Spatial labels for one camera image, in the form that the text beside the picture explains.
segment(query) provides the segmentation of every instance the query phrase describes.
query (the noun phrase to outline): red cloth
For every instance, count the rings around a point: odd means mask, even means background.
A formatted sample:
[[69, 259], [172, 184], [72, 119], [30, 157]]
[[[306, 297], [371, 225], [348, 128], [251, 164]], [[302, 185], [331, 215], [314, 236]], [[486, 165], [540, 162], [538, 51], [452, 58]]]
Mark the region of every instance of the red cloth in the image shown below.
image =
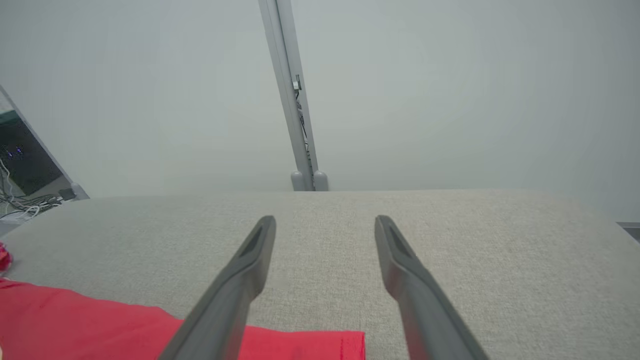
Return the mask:
[[0, 274], [9, 269], [11, 260], [11, 254], [9, 254], [7, 249], [4, 247], [4, 244], [0, 243]]
[[[159, 307], [0, 279], [3, 360], [154, 359], [180, 327]], [[364, 333], [247, 326], [240, 360], [364, 360]]]

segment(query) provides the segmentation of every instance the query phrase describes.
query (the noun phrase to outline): fabric texture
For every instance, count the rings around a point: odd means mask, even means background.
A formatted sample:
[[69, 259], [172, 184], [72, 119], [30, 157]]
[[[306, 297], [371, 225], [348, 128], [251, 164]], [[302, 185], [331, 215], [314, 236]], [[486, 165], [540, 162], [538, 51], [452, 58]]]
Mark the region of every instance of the fabric texture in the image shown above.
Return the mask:
[[[7, 279], [0, 279], [0, 304], [5, 360], [155, 359], [182, 324], [157, 307]], [[238, 360], [302, 359], [364, 360], [364, 333], [244, 330]]]
[[492, 359], [640, 354], [638, 243], [603, 214], [538, 192], [82, 200], [2, 238], [15, 258], [7, 276], [182, 318], [264, 215], [276, 242], [250, 325], [364, 331], [369, 359], [407, 359], [374, 242], [375, 216], [389, 215]]

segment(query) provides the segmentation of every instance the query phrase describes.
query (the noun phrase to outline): gray vertical post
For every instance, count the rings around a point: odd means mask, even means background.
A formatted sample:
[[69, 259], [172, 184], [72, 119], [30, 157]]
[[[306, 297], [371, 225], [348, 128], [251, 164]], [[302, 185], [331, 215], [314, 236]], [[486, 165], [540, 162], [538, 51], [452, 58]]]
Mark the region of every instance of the gray vertical post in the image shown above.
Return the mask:
[[276, 0], [259, 0], [260, 12], [262, 13], [262, 23], [267, 36], [267, 44], [271, 53], [271, 61], [273, 62], [273, 70], [276, 75], [276, 82], [280, 91], [280, 100], [284, 109], [287, 128], [289, 129], [289, 138], [291, 139], [291, 147], [293, 156], [296, 159], [296, 167], [302, 174], [304, 179], [304, 190], [313, 191], [313, 173], [308, 165], [307, 149], [302, 133], [302, 125], [298, 117], [298, 105], [296, 103], [296, 94], [293, 90], [293, 81], [289, 72], [289, 61], [287, 59], [287, 50], [285, 48], [282, 28], [280, 27], [280, 15], [278, 14], [278, 5]]
[[309, 144], [309, 156], [311, 157], [311, 167], [315, 173], [318, 171], [316, 143], [314, 141], [314, 132], [311, 128], [311, 116], [309, 115], [307, 91], [305, 90], [307, 88], [307, 84], [305, 82], [304, 74], [302, 73], [302, 61], [300, 60], [300, 50], [298, 49], [298, 37], [296, 36], [296, 25], [293, 19], [291, 0], [276, 0], [276, 2], [278, 4], [278, 14], [280, 14], [282, 37], [284, 38], [284, 45], [287, 50], [289, 70], [292, 76], [298, 75], [300, 77], [300, 82], [302, 83], [302, 91], [298, 96], [298, 101], [300, 102], [300, 105], [302, 105], [302, 114], [305, 119], [305, 131], [307, 132], [307, 142]]

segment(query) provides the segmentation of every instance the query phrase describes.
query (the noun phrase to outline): beige fabric surface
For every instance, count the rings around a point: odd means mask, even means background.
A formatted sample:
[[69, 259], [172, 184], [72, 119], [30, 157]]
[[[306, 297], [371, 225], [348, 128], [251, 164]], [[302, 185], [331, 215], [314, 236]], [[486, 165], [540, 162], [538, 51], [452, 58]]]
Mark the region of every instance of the beige fabric surface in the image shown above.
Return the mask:
[[536, 192], [237, 193], [83, 200], [2, 241], [18, 281], [184, 317], [255, 222], [274, 215], [248, 322], [360, 330], [367, 358], [406, 359], [374, 217], [391, 216], [492, 359], [637, 359], [640, 247], [602, 214]]

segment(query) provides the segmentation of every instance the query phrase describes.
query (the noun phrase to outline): white wall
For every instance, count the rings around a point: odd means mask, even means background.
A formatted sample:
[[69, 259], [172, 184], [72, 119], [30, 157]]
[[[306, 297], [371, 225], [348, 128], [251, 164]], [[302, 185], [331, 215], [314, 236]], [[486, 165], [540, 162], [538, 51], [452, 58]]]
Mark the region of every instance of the white wall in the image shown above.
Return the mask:
[[640, 3], [292, 0], [331, 190], [533, 188], [640, 221]]
[[292, 190], [256, 0], [4, 0], [0, 85], [92, 197]]

